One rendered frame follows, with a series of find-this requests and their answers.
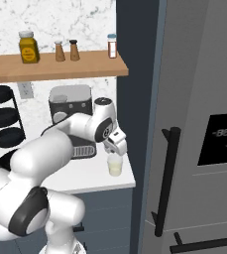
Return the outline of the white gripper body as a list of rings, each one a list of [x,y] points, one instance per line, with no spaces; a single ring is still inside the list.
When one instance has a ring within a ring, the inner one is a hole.
[[[123,156],[127,153],[127,142],[123,137],[110,135],[104,141],[104,149],[107,153],[116,153]]]

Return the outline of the glass of lemonade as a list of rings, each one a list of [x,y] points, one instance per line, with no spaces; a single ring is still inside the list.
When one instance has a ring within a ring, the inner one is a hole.
[[[119,177],[122,174],[123,158],[118,154],[110,154],[107,159],[109,174],[112,177]]]

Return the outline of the grey fridge door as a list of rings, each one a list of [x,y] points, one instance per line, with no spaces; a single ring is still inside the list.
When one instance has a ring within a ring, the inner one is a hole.
[[[170,128],[181,130],[166,232],[227,224],[227,0],[168,0],[150,179],[158,207]]]

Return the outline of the grey fridge drawer front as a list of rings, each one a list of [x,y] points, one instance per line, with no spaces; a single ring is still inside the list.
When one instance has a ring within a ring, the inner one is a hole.
[[[156,237],[155,227],[146,222],[141,254],[171,254],[170,247],[176,244],[173,236],[175,232],[179,234],[183,244],[216,240],[227,238],[227,223],[165,231],[161,237]],[[227,246],[177,254],[227,254]]]

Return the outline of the grey coffee machine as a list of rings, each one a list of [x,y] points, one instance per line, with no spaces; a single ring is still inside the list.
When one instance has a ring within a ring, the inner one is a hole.
[[[54,124],[77,112],[91,115],[91,88],[86,84],[56,86],[50,92],[49,107]],[[69,139],[73,146],[74,160],[88,159],[96,155],[94,142],[72,135],[69,135]]]

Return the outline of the dark blue base cupboard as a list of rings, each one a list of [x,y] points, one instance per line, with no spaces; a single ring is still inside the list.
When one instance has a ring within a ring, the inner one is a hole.
[[[132,190],[80,193],[86,212],[84,231],[75,232],[87,254],[129,254]],[[0,254],[39,254],[47,243],[43,229],[30,236],[0,242]]]

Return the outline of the red spice jar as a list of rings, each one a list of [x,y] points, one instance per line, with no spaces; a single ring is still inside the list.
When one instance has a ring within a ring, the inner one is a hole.
[[[108,40],[108,57],[110,59],[117,58],[117,36],[115,34],[109,34]]]

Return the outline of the brown shaker with black cap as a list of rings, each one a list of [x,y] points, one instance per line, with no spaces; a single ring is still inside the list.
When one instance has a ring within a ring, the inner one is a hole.
[[[77,40],[70,40],[70,59],[74,62],[80,60],[78,48],[77,48]]]

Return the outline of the brown shaker with white cap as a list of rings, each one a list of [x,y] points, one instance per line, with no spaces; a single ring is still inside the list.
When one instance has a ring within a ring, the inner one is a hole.
[[[56,61],[57,62],[64,62],[65,56],[64,56],[63,49],[62,49],[61,41],[55,41],[55,45],[56,45]]]

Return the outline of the yellow mustard jar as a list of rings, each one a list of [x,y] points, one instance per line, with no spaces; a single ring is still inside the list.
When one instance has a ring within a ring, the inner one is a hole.
[[[24,64],[36,64],[40,60],[40,55],[34,33],[32,31],[21,31],[19,37],[22,62]]]

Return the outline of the wooden wall shelf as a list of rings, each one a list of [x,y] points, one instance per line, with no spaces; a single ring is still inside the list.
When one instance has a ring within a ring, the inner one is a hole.
[[[129,70],[120,56],[109,59],[106,51],[80,52],[73,62],[70,53],[57,62],[54,53],[43,53],[38,63],[22,63],[20,55],[0,56],[0,83],[55,79],[127,76]]]

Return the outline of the white wall socket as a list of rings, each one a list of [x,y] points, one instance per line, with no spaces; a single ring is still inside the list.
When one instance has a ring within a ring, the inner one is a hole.
[[[19,89],[20,97],[22,99],[30,99],[34,97],[33,86],[29,81],[18,82],[18,89]]]

